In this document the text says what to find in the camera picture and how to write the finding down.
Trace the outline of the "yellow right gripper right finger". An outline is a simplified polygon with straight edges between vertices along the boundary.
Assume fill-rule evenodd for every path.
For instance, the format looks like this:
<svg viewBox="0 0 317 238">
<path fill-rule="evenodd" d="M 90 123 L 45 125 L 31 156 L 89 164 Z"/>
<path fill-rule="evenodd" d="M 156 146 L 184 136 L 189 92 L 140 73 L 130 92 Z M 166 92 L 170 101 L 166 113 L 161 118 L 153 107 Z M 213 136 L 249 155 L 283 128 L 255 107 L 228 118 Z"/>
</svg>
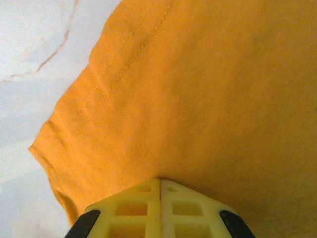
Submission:
<svg viewBox="0 0 317 238">
<path fill-rule="evenodd" d="M 160 181 L 163 238 L 254 238 L 231 207 L 176 182 Z"/>
</svg>

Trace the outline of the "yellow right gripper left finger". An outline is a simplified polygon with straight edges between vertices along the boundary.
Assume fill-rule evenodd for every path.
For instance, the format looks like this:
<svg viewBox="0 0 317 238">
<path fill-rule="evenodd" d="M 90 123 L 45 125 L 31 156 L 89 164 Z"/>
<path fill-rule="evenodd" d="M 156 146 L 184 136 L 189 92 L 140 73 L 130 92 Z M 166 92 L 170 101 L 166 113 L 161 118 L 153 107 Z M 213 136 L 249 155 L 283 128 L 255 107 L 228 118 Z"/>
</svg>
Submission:
<svg viewBox="0 0 317 238">
<path fill-rule="evenodd" d="M 150 179 L 88 206 L 66 238 L 160 238 L 160 180 Z"/>
</svg>

